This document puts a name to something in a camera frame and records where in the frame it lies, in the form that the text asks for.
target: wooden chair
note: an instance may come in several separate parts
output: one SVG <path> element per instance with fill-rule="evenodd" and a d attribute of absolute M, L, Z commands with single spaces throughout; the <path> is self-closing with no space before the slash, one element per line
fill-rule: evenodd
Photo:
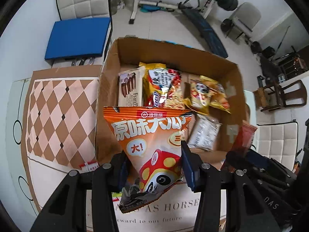
<path fill-rule="evenodd" d="M 300 88 L 291 92 L 285 93 L 284 90 L 287 88 L 299 84 Z M 265 89 L 270 89 L 271 92 L 265 92 Z M 285 87 L 281 87 L 277 83 L 273 83 L 264 87 L 258 88 L 256 91 L 253 92 L 255 96 L 256 106 L 262 107 L 262 111 L 274 111 L 281 108 L 287 108 L 287 107 L 299 107 L 304 106 L 307 104 L 307 90 L 304 86 L 303 82 L 301 80 L 297 80 Z M 274 105 L 269 105 L 269 102 L 266 99 L 265 93 L 268 95 L 275 94 L 276 103 Z M 293 99 L 302 99 L 303 103 L 301 104 L 286 104 L 288 100 Z"/>

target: screw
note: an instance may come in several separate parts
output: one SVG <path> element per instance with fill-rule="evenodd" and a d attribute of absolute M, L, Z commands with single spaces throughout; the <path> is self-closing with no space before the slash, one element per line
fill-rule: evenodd
<path fill-rule="evenodd" d="M 110 163 L 104 163 L 102 166 L 104 169 L 110 169 L 112 167 L 112 164 Z"/>
<path fill-rule="evenodd" d="M 236 174 L 238 175 L 238 176 L 243 176 L 244 175 L 244 172 L 243 172 L 243 170 L 236 170 Z"/>
<path fill-rule="evenodd" d="M 211 168 L 211 166 L 208 163 L 203 163 L 202 168 L 209 169 L 209 168 Z"/>
<path fill-rule="evenodd" d="M 76 170 L 72 170 L 69 172 L 69 176 L 75 176 L 77 174 L 77 171 Z"/>

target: red snack package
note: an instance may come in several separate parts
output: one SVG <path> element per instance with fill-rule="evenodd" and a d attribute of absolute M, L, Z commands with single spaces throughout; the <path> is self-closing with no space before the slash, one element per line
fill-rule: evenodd
<path fill-rule="evenodd" d="M 243 120 L 243 125 L 238 131 L 237 137 L 233 143 L 231 151 L 235 151 L 240 156 L 244 157 L 250 149 L 254 133 L 257 130 L 257 127 L 250 125 L 247 121 Z M 234 172 L 235 168 L 232 167 L 227 161 L 225 161 L 221 167 L 221 170 L 228 170 L 229 172 Z"/>
<path fill-rule="evenodd" d="M 139 173 L 134 184 L 124 188 L 121 198 L 120 210 L 130 212 L 158 199 L 181 177 L 180 132 L 189 123 L 191 112 L 104 107 L 104 118 Z"/>

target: white snack package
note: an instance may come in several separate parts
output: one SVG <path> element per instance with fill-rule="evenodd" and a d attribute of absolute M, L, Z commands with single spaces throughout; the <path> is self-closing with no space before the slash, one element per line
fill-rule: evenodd
<path fill-rule="evenodd" d="M 197 114 L 197 120 L 188 139 L 188 146 L 212 150 L 221 123 L 216 118 Z"/>
<path fill-rule="evenodd" d="M 143 76 L 145 67 L 119 73 L 118 106 L 143 105 Z"/>

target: white chair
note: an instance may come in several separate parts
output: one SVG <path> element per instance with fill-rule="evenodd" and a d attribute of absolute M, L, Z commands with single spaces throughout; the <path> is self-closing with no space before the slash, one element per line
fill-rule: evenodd
<path fill-rule="evenodd" d="M 112 37 L 112 14 L 110 0 L 56 0 L 56 5 L 60 20 L 95 17 L 110 18 L 110 25 L 104 44 L 103 56 L 95 58 L 94 62 L 92 62 L 92 60 L 89 62 L 87 60 L 85 61 L 85 64 L 91 63 L 101 65 L 107 55 Z M 72 61 L 56 60 L 53 67 L 69 66 L 71 63 Z"/>
<path fill-rule="evenodd" d="M 298 143 L 298 123 L 296 121 L 258 125 L 256 131 L 256 152 L 273 158 L 289 170 L 293 170 Z"/>
<path fill-rule="evenodd" d="M 248 38 L 251 38 L 252 29 L 261 19 L 261 13 L 253 4 L 245 2 L 232 13 L 230 19 L 232 20 L 232 25 L 226 36 L 229 35 L 233 27 L 237 27 L 241 32 L 237 38 L 239 38 L 242 34 L 245 34 Z"/>

